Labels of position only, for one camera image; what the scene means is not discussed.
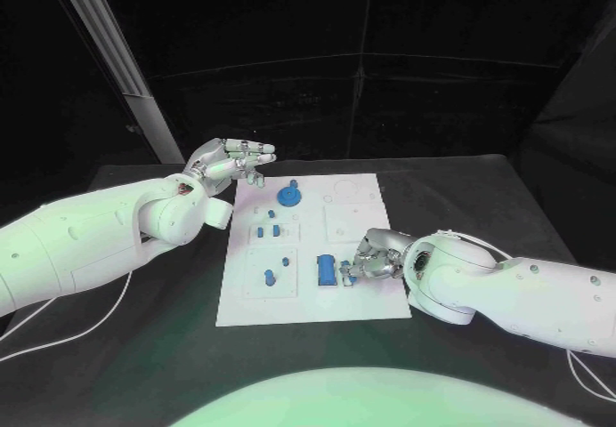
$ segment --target blue object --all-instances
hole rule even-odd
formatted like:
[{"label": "blue object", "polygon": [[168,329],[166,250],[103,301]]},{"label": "blue object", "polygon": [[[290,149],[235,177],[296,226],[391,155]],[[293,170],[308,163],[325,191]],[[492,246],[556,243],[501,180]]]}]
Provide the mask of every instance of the blue object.
[{"label": "blue object", "polygon": [[273,286],[274,283],[276,283],[276,279],[273,278],[273,271],[266,270],[266,285]]},{"label": "blue object", "polygon": [[[351,265],[351,263],[348,261],[342,261],[341,265]],[[357,282],[357,278],[354,276],[349,276],[349,282],[355,283]]]},{"label": "blue object", "polygon": [[297,203],[302,201],[302,193],[299,192],[299,189],[297,189],[296,180],[292,180],[292,182],[289,183],[289,187],[284,187],[279,191],[277,199],[279,199],[279,203],[286,207],[292,207],[297,205]]},{"label": "blue object", "polygon": [[319,286],[336,286],[336,271],[333,268],[333,256],[325,254],[318,256]]}]

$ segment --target black table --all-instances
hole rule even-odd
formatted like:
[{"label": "black table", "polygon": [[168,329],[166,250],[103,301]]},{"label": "black table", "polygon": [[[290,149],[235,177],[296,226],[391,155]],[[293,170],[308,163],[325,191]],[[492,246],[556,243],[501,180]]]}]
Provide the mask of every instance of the black table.
[{"label": "black table", "polygon": [[[104,166],[91,188],[181,169]],[[261,171],[266,176],[377,173],[396,230],[420,237],[453,229],[514,256],[576,262],[502,156],[287,161]],[[221,198],[233,202],[234,196],[235,184]],[[123,303],[91,334],[0,364],[2,425],[169,425],[251,383],[358,366],[450,375],[590,424],[613,422],[615,406],[577,385],[564,351],[507,333],[481,315],[468,326],[413,310],[411,319],[215,327],[227,238],[228,230],[204,227],[189,245],[134,272]],[[2,343],[0,355],[88,329],[124,281],[61,298]],[[32,310],[19,311],[13,325]],[[606,360],[586,359],[600,373]]]}]

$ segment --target robotic hand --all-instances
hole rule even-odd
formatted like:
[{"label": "robotic hand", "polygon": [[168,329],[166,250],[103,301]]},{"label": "robotic hand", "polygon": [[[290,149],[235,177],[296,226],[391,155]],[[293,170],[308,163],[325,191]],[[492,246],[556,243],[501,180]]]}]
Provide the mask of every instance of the robotic hand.
[{"label": "robotic hand", "polygon": [[44,205],[0,229],[0,316],[111,282],[196,237],[224,229],[233,205],[214,198],[233,179],[260,188],[274,146],[214,139],[182,173]]},{"label": "robotic hand", "polygon": [[341,272],[346,277],[404,276],[409,303],[447,323],[468,325],[479,311],[512,334],[616,357],[613,273],[511,258],[452,231],[417,239],[381,229],[367,232],[355,263]]}]

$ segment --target white board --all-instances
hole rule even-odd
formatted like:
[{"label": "white board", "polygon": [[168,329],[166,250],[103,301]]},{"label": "white board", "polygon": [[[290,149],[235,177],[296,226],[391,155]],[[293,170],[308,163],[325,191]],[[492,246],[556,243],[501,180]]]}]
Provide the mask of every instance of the white board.
[{"label": "white board", "polygon": [[[302,202],[284,207],[276,195],[292,179],[297,181]],[[277,237],[274,224],[280,226]],[[390,228],[372,173],[267,178],[264,189],[238,181],[215,324],[410,318],[401,279],[359,278],[352,286],[344,285],[341,262],[354,260],[371,228]],[[322,254],[335,258],[336,286],[319,286]],[[273,271],[273,286],[266,285],[266,270]]]}]

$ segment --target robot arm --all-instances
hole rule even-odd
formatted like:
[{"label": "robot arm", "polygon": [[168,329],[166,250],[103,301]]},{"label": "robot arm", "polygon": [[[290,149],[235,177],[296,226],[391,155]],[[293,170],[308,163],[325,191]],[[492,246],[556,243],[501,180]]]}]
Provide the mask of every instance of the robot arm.
[{"label": "robot arm", "polygon": [[90,192],[44,205],[0,229],[0,316],[104,285],[196,237],[224,229],[233,205],[214,198],[231,179],[264,185],[254,166],[274,147],[215,139],[183,173]]},{"label": "robot arm", "polygon": [[456,233],[414,239],[371,229],[342,268],[352,277],[400,277],[409,302],[447,323],[468,325],[479,311],[507,332],[569,350],[616,357],[616,275],[491,252]]}]

